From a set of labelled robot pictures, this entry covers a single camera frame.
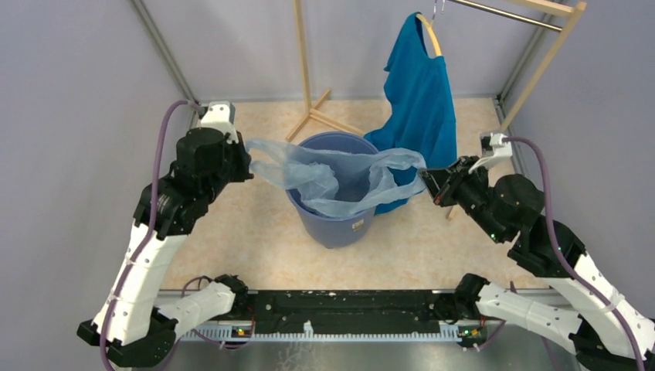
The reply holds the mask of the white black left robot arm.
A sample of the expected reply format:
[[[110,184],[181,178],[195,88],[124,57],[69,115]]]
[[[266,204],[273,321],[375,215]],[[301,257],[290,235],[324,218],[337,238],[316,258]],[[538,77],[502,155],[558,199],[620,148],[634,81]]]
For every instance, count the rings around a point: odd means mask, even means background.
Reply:
[[[247,313],[248,288],[231,274],[174,303],[157,305],[156,299],[170,263],[209,206],[228,184],[252,178],[250,161],[239,132],[194,128],[178,140],[168,172],[143,189],[107,300],[77,329],[84,342],[100,348],[108,369],[155,367],[203,322]]]

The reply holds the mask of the light blue plastic trash bag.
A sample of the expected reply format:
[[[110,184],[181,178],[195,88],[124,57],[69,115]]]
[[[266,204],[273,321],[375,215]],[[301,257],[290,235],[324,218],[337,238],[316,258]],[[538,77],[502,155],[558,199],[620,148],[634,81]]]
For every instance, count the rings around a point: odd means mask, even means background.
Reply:
[[[287,191],[295,190],[303,206],[320,216],[345,218],[408,199],[421,193],[424,183],[418,175],[407,184],[395,180],[393,170],[426,167],[424,157],[405,148],[376,154],[309,149],[288,142],[253,139],[247,151],[260,151],[267,160],[254,160],[251,172]]]

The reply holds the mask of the blue plastic trash bin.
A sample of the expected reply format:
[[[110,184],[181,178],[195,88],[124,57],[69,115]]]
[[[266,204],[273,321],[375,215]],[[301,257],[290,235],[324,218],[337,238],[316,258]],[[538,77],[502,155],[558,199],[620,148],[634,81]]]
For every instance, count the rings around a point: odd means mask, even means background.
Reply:
[[[375,207],[361,207],[361,201],[371,188],[369,169],[356,169],[347,161],[357,156],[376,155],[378,149],[361,136],[341,131],[310,136],[299,146],[318,151],[309,160],[327,165],[333,173],[333,180],[338,182],[337,190],[328,194],[325,201],[304,200],[299,189],[286,191],[304,230],[328,249],[358,242],[372,224]]]

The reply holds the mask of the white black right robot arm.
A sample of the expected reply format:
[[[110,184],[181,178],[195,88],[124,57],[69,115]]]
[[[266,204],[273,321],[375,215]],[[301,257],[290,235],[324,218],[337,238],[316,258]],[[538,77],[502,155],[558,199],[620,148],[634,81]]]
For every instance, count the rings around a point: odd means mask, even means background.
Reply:
[[[570,306],[545,305],[466,274],[454,292],[454,311],[462,318],[494,317],[527,329],[589,370],[652,370],[653,319],[620,298],[565,224],[546,220],[544,193],[529,179],[510,174],[491,185],[488,171],[476,163],[476,157],[463,156],[447,168],[424,168],[417,175],[436,205],[461,206],[495,243],[511,245],[510,259]]]

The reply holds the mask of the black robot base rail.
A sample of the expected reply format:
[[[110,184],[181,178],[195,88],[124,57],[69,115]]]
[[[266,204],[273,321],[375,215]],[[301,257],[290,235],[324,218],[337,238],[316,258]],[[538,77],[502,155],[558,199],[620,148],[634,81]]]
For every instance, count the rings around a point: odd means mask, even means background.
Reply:
[[[487,318],[452,291],[260,290],[236,299],[219,320],[245,321],[257,335],[436,334],[446,325],[480,328]]]

